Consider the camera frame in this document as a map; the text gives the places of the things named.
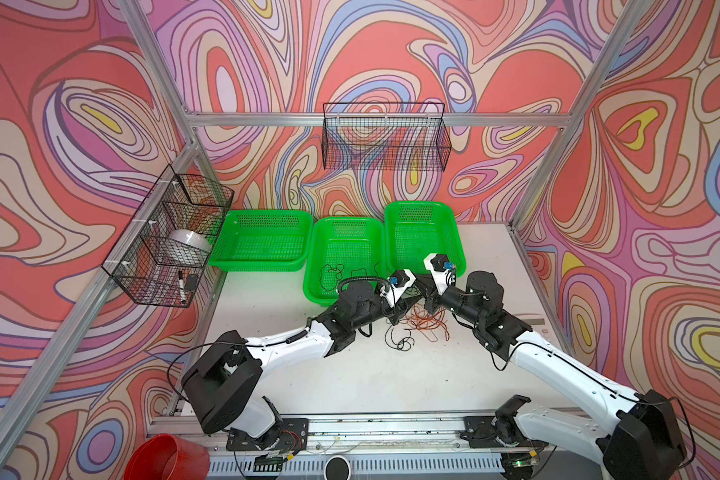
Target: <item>red bucket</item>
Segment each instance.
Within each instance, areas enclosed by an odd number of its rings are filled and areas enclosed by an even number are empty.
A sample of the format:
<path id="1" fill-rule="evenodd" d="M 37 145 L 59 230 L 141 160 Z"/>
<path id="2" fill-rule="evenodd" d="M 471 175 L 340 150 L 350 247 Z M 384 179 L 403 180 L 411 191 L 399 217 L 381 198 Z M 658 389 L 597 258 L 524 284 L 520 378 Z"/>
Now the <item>red bucket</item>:
<path id="1" fill-rule="evenodd" d="M 205 480 L 209 468 L 205 447 L 161 433 L 136 449 L 124 480 Z"/>

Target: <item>wire basket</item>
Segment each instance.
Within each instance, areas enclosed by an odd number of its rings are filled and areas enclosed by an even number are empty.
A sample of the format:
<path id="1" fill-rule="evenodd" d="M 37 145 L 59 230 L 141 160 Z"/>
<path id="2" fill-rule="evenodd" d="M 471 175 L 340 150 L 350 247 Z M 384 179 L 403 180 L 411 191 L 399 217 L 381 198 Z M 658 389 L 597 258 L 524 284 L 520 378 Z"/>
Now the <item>wire basket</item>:
<path id="1" fill-rule="evenodd" d="M 107 260 L 105 271 L 134 303 L 188 307 L 233 196 L 230 188 L 201 175 L 174 172 L 134 242 L 121 258 Z M 193 232 L 196 242 L 181 241 L 183 230 Z"/>
<path id="2" fill-rule="evenodd" d="M 439 102 L 323 104 L 327 170 L 443 171 L 451 138 Z"/>

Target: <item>green basket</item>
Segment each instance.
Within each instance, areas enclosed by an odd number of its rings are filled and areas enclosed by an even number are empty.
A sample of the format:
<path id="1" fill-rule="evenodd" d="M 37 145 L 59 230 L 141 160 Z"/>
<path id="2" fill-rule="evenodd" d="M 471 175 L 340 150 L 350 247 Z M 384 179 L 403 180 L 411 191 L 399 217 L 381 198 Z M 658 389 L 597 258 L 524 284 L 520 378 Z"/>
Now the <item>green basket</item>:
<path id="1" fill-rule="evenodd" d="M 409 269 L 428 274 L 424 258 L 447 254 L 456 275 L 467 269 L 464 248 L 450 206 L 440 202 L 392 202 L 384 209 L 387 264 L 391 271 Z"/>
<path id="2" fill-rule="evenodd" d="M 304 295 L 330 306 L 338 298 L 338 282 L 350 276 L 386 276 L 385 264 L 382 222 L 357 216 L 323 218 L 309 243 Z"/>
<path id="3" fill-rule="evenodd" d="M 313 225 L 300 210 L 232 210 L 208 264 L 227 272 L 296 272 Z"/>

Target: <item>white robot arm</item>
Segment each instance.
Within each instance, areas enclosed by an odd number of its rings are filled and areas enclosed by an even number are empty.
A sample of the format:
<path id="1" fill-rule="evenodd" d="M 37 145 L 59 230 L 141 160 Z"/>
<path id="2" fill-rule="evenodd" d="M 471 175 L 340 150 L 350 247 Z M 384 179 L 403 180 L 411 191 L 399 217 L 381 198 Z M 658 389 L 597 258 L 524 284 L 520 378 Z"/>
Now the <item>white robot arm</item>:
<path id="1" fill-rule="evenodd" d="M 668 398 L 653 390 L 641 395 L 557 349 L 504 310 L 504 289 L 493 274 L 472 272 L 462 291 L 446 255 L 430 255 L 424 264 L 432 279 L 420 276 L 417 285 L 429 312 L 443 307 L 460 316 L 492 356 L 535 374 L 589 415 L 574 416 L 514 396 L 496 412 L 489 433 L 497 442 L 530 439 L 561 446 L 605 466 L 615 480 L 672 476 L 686 448 Z"/>
<path id="2" fill-rule="evenodd" d="M 427 311 L 445 308 L 466 320 L 462 324 L 492 356 L 532 372 L 589 415 L 573 416 L 514 396 L 496 411 L 488 432 L 462 434 L 471 446 L 538 440 L 605 466 L 615 480 L 672 476 L 686 449 L 667 398 L 653 390 L 641 395 L 607 379 L 533 332 L 504 310 L 504 289 L 493 274 L 472 272 L 462 291 L 446 255 L 432 254 L 424 264 L 431 275 L 398 270 L 388 279 L 344 280 L 336 303 L 304 328 L 261 338 L 223 334 L 182 378 L 203 431 L 229 427 L 261 449 L 274 445 L 282 420 L 266 398 L 251 398 L 260 378 L 282 366 L 340 352 L 355 340 L 356 331 L 366 335 L 362 327 L 382 318 L 394 324 L 424 298 Z M 375 289 L 371 280 L 378 282 Z M 418 294 L 404 296 L 413 284 Z"/>

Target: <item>floor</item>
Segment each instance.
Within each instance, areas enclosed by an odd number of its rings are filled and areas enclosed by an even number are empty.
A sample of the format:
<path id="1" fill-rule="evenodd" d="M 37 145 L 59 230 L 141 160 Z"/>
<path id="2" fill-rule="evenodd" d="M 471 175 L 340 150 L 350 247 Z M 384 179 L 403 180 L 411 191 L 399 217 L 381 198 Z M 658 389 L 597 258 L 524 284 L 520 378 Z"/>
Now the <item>floor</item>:
<path id="1" fill-rule="evenodd" d="M 503 224 L 460 225 L 468 270 L 493 272 L 504 286 L 507 311 L 532 323 L 559 345 L 541 302 Z M 206 341 L 228 330 L 263 336 L 304 325 L 324 309 L 304 297 L 304 269 L 294 273 L 230 273 Z M 467 274 L 458 279 L 464 288 Z M 260 381 L 254 395 L 270 398 L 282 414 L 441 412 L 498 408 L 514 394 L 542 405 L 572 407 L 536 376 L 510 365 L 498 372 L 490 355 L 452 317 L 449 341 L 413 332 L 415 344 L 400 352 L 384 343 L 388 325 L 377 322 L 371 338 L 360 335 L 346 350 L 290 366 Z M 393 332 L 404 334 L 400 326 Z"/>

